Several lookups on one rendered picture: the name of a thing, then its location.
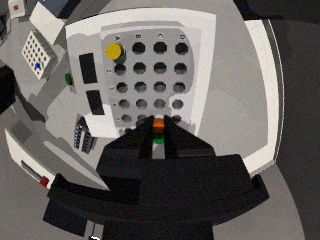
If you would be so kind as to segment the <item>yellow round cap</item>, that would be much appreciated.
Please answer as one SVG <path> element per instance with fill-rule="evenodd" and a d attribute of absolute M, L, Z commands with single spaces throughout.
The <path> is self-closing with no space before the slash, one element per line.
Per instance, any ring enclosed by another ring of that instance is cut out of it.
<path fill-rule="evenodd" d="M 120 58 L 124 52 L 124 46 L 120 43 L 112 43 L 105 50 L 106 56 L 112 60 Z"/>

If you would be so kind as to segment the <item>white tube rack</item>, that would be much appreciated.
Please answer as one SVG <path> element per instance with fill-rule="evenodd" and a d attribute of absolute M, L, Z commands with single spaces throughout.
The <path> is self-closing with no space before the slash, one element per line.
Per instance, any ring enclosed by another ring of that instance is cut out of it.
<path fill-rule="evenodd" d="M 38 29 L 30 31 L 22 54 L 39 80 L 47 76 L 51 66 L 57 58 L 57 55 Z M 35 64 L 41 62 L 43 62 L 44 65 L 36 69 Z"/>

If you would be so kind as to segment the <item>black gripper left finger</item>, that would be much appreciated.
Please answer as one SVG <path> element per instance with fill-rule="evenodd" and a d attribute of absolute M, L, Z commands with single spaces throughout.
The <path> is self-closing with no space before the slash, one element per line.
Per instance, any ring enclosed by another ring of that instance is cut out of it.
<path fill-rule="evenodd" d="M 152 159 L 152 151 L 153 115 L 149 116 L 138 127 L 105 145 L 101 156 L 108 155 Z"/>

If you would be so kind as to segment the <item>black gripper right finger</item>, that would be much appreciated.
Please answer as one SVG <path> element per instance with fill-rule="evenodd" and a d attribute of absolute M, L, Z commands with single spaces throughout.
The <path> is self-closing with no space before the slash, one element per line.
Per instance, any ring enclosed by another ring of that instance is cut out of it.
<path fill-rule="evenodd" d="M 167 115 L 164 115 L 164 149 L 165 159 L 216 156 L 212 145 L 181 128 Z"/>

